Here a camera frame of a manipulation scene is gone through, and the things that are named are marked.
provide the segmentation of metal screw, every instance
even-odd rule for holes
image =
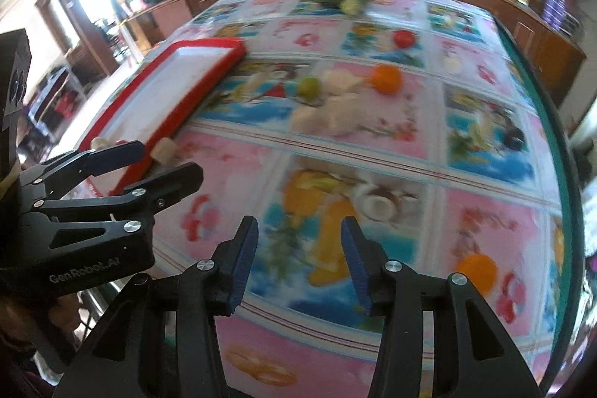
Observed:
[[[214,261],[210,260],[209,258],[204,258],[203,260],[199,260],[197,262],[197,268],[199,270],[203,270],[204,272],[213,269],[215,266],[216,264],[214,263]]]
[[[133,285],[143,285],[145,282],[147,282],[148,278],[149,277],[146,273],[138,273],[137,275],[135,275],[132,278],[132,284]]]
[[[462,273],[455,273],[452,275],[452,282],[454,282],[456,285],[464,285],[466,282],[468,282],[468,280],[465,275],[462,275]]]
[[[388,260],[385,267],[388,272],[400,272],[402,270],[402,264],[398,260]]]
[[[126,231],[127,233],[135,233],[135,231],[137,231],[138,229],[141,228],[141,222],[140,221],[127,221],[124,224],[124,231]]]

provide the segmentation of patterned tablecloth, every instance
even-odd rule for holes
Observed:
[[[412,47],[396,47],[399,29],[414,33]],[[491,15],[454,0],[375,0],[359,18],[311,0],[220,0],[146,62],[173,41],[213,36],[244,38],[249,55],[175,137],[180,162],[199,163],[205,182],[160,213],[154,234],[172,273],[211,255],[243,214],[259,221],[243,304],[217,322],[229,385],[264,398],[366,396],[382,322],[363,313],[348,279],[348,214],[390,258],[476,279],[540,379],[563,264],[559,192]],[[378,63],[399,65],[397,95],[368,84]],[[292,112],[312,104],[301,80],[331,69],[363,79],[361,122],[341,136],[325,124],[291,131]],[[422,396],[432,356],[430,317]]]

